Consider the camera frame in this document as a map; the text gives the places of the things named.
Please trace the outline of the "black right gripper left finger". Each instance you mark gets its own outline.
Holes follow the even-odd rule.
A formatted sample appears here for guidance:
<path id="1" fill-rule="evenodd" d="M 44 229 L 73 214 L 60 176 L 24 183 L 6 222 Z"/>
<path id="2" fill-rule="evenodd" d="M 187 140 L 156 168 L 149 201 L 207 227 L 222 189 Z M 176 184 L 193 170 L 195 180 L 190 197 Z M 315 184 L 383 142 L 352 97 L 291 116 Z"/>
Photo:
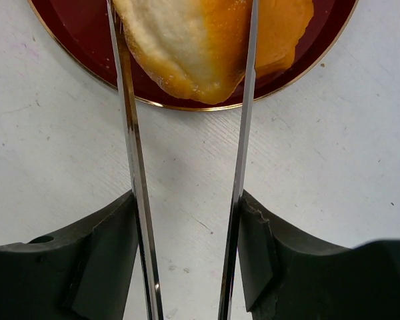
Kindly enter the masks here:
<path id="1" fill-rule="evenodd" d="M 122 319 L 138 247 L 132 192 L 28 243 L 0 246 L 0 319 Z"/>

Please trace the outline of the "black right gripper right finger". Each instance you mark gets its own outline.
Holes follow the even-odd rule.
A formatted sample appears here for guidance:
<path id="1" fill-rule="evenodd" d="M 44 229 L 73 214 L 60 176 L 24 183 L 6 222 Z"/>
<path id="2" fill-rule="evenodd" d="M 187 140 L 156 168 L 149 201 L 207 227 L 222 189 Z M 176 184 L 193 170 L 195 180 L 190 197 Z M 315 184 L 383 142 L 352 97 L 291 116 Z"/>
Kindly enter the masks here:
<path id="1" fill-rule="evenodd" d="M 400 319 L 400 240 L 348 249 L 244 193 L 239 262 L 254 319 Z"/>

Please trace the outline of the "metal serving tongs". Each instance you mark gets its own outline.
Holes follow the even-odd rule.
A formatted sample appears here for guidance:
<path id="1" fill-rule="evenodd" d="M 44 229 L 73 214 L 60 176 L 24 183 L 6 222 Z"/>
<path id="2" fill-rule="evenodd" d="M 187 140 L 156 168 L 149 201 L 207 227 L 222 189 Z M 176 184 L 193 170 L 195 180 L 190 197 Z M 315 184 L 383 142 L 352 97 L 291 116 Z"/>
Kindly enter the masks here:
<path id="1" fill-rule="evenodd" d="M 161 285 L 159 281 L 151 208 L 147 191 L 139 121 L 133 89 L 130 52 L 126 45 L 125 37 L 122 34 L 123 24 L 117 16 L 112 1 L 107 2 L 107 11 L 113 54 L 115 58 L 115 67 L 117 71 L 117 89 L 125 124 L 125 141 L 132 191 L 137 204 L 137 234 L 143 270 L 147 315 L 149 319 L 162 319 L 163 304 L 161 298 Z M 247 51 L 247 65 L 243 88 L 239 143 L 221 280 L 218 312 L 219 319 L 230 319 L 231 317 L 237 242 L 241 217 L 241 198 L 244 190 L 245 168 L 256 80 L 255 58 L 257 52 L 258 15 L 259 3 L 258 1 L 254 1 L 251 9 L 249 46 Z"/>

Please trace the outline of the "large round orange bun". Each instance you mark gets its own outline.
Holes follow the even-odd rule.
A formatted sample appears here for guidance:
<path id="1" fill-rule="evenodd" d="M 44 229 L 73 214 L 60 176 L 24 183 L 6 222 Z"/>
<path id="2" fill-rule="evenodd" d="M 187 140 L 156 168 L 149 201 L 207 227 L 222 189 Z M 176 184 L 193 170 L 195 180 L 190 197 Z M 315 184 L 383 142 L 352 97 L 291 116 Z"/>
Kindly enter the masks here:
<path id="1" fill-rule="evenodd" d="M 246 68 L 251 1 L 114 1 L 136 62 L 167 94 L 228 99 Z"/>

